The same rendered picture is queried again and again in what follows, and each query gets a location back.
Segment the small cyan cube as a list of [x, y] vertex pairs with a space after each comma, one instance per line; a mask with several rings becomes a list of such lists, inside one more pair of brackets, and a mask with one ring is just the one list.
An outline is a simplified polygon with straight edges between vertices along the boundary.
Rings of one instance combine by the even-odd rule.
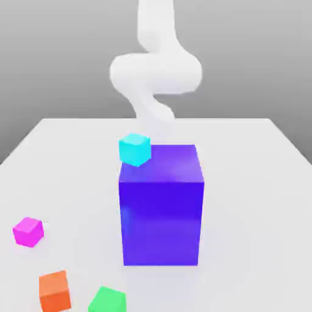
[[130, 133], [119, 140], [119, 159], [128, 165], [141, 166], [151, 159], [151, 139]]

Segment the small magenta cube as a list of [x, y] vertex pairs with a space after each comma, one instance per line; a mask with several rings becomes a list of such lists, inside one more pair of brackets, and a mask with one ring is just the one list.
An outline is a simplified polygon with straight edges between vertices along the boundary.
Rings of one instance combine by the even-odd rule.
[[26, 247], [35, 247], [44, 237], [43, 223], [30, 217], [25, 217], [13, 228], [15, 242]]

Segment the small green cube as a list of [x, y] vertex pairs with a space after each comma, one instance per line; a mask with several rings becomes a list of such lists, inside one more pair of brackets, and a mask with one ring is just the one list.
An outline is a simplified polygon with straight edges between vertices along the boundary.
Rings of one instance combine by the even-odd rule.
[[88, 312], [127, 312], [126, 294], [101, 286], [89, 304]]

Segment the small orange cube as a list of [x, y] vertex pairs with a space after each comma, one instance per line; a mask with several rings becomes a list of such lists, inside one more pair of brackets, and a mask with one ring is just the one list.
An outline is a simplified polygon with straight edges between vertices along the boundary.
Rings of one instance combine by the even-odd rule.
[[39, 298], [43, 312], [60, 312], [71, 308], [65, 270], [39, 276]]

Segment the large purple box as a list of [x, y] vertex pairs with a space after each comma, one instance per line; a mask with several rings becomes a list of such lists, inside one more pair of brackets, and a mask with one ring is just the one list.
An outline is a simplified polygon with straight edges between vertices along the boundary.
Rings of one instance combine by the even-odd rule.
[[193, 144], [153, 145], [152, 157], [143, 165], [122, 164], [124, 265], [197, 265], [204, 186]]

